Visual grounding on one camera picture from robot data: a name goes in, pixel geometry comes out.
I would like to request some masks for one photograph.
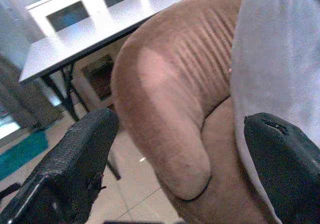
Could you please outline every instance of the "black plastic part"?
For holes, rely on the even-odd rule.
[[[244,135],[259,179],[283,223],[320,223],[320,150],[274,115],[245,118]]]
[[[109,109],[71,126],[0,214],[0,224],[85,223],[117,131],[117,115]]]

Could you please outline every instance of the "grey fabric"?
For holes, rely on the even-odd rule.
[[[241,159],[272,205],[244,139],[244,117],[268,112],[320,146],[320,0],[243,0],[232,49],[231,95]]]
[[[21,86],[19,76],[20,70],[0,56],[0,103],[22,128],[42,129],[62,118],[35,84]]]

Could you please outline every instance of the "white table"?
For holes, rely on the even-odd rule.
[[[58,95],[73,119],[78,121],[70,96],[74,89],[71,80],[75,61],[128,35],[147,19],[179,1],[124,0],[107,11],[41,39],[31,45],[19,81],[27,83],[41,77]],[[68,65],[71,65],[71,70],[64,75],[67,91],[65,99],[49,75]]]

